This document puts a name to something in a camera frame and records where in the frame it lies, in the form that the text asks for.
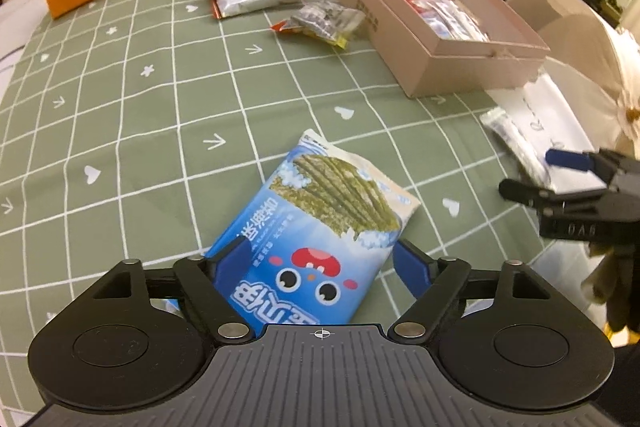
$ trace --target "tablecloth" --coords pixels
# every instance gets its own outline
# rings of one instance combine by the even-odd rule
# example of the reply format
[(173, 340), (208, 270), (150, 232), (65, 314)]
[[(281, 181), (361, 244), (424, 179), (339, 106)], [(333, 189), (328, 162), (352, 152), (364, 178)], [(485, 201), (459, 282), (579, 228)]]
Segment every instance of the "tablecloth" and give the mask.
[[(487, 94), (409, 100), (366, 40), (277, 38), (292, 10), (95, 0), (35, 31), (0, 105), (8, 427), (42, 406), (26, 353), (51, 317), (123, 258), (206, 251), (308, 128), (418, 197), (404, 235), (425, 252), (497, 269), (542, 251), (497, 193), (516, 166), (479, 124)], [(353, 320), (386, 328), (413, 301), (388, 261)]]

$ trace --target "white arrow print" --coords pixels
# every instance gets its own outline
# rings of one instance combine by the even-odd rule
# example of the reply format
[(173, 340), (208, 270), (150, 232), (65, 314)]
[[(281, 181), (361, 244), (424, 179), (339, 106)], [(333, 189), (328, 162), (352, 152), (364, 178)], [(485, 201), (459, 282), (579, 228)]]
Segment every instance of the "white arrow print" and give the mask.
[(0, 206), (5, 208), (4, 215), (6, 216), (6, 214), (14, 209), (14, 206), (11, 204), (11, 201), (9, 201), (9, 198), (4, 198), (4, 201), (6, 201), (6, 203), (0, 204)]
[(224, 145), (226, 143), (226, 140), (220, 136), (220, 134), (218, 133), (214, 133), (214, 135), (216, 137), (215, 140), (202, 140), (202, 143), (210, 143), (212, 144), (211, 147), (207, 148), (207, 151), (211, 151), (213, 149), (215, 149), (216, 147), (220, 147), (221, 145)]
[(245, 48), (246, 52), (249, 52), (249, 55), (255, 55), (262, 51), (262, 48), (258, 46), (258, 44), (254, 44), (251, 48)]

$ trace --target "red plush mouth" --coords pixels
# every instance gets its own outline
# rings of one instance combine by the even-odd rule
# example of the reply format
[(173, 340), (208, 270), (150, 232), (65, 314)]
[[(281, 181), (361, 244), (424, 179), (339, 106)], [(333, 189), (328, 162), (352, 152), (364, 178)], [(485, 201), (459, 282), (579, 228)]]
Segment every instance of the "red plush mouth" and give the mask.
[(291, 262), (301, 268), (314, 268), (327, 277), (340, 273), (340, 262), (333, 255), (315, 248), (298, 248), (291, 256)]

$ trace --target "table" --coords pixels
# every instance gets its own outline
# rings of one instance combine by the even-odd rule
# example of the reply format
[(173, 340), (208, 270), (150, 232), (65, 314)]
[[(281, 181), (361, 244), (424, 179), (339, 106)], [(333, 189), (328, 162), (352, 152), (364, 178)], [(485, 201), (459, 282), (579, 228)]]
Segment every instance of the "table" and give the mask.
[[(479, 124), (487, 94), (409, 100), (366, 40), (277, 38), (292, 10), (220, 23), (209, 0), (95, 0), (35, 31), (0, 105), (0, 399), (16, 421), (42, 405), (33, 335), (125, 257), (206, 251), (307, 128), (420, 199), (405, 236), (424, 251), (483, 269), (542, 251), (497, 194), (516, 166)], [(412, 302), (388, 261), (354, 321), (386, 328)]]

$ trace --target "white heart print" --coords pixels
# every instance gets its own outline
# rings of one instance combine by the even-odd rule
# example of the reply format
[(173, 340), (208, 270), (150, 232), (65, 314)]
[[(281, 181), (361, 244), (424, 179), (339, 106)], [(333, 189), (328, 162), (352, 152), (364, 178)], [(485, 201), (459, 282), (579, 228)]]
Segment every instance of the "white heart print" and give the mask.
[(456, 200), (450, 200), (449, 198), (442, 199), (442, 206), (449, 211), (451, 217), (458, 217), (460, 213), (460, 202)]
[(102, 171), (98, 171), (95, 167), (92, 167), (91, 165), (84, 166), (84, 175), (86, 176), (87, 185), (93, 185), (98, 177), (100, 177), (100, 174), (102, 174)]
[(334, 111), (336, 113), (338, 113), (343, 120), (351, 120), (351, 117), (353, 116), (353, 113), (355, 113), (355, 111), (353, 109), (348, 109), (346, 107), (340, 107), (339, 105), (336, 105), (334, 107)]

